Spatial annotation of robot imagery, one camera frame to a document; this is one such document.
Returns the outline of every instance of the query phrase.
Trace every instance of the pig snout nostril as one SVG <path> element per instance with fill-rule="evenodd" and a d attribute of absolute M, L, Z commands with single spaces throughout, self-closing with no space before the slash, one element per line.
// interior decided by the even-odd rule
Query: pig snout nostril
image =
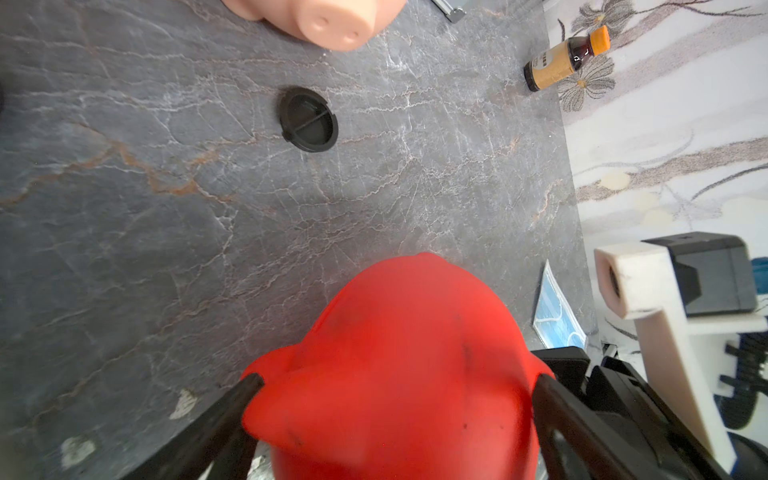
<path fill-rule="evenodd" d="M 328 18 L 318 17 L 317 20 L 315 20 L 315 28 L 318 30 L 325 30 L 329 23 Z"/>

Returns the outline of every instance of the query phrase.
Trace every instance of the orange bottle cap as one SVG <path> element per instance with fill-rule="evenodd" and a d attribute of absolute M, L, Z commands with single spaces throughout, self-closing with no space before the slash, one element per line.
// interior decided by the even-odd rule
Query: orange bottle cap
<path fill-rule="evenodd" d="M 592 43 L 592 51 L 599 55 L 611 47 L 611 37 L 608 35 L 608 27 L 603 25 L 589 34 L 589 41 Z"/>

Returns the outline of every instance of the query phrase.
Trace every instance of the bottle label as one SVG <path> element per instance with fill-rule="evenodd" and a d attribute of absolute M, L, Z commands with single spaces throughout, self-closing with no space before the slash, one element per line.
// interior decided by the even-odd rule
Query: bottle label
<path fill-rule="evenodd" d="M 541 55 L 533 57 L 533 60 L 531 60 L 531 68 L 534 70 L 544 70 L 549 65 L 552 65 L 553 58 L 554 55 L 552 55 L 552 50 L 547 50 Z"/>
<path fill-rule="evenodd" d="M 531 60 L 531 74 L 536 86 L 540 89 L 557 83 L 574 71 L 566 41 L 536 55 Z"/>

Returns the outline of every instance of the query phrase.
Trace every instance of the blue object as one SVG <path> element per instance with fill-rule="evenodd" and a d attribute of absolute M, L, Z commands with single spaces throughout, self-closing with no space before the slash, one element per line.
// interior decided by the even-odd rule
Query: blue object
<path fill-rule="evenodd" d="M 549 260 L 544 265 L 533 328 L 548 349 L 562 346 L 577 346 L 583 349 L 587 342 L 587 335 L 576 320 L 576 315 L 568 305 L 563 291 L 554 280 Z"/>
<path fill-rule="evenodd" d="M 755 276 L 755 286 L 758 295 L 768 293 L 768 257 L 752 259 L 752 274 Z"/>

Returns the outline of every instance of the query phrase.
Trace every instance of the pink pig figurine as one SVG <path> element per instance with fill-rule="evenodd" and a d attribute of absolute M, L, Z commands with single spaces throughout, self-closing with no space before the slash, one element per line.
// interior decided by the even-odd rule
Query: pink pig figurine
<path fill-rule="evenodd" d="M 358 48 L 395 19 L 406 0 L 222 0 L 246 20 L 265 18 L 329 50 Z"/>

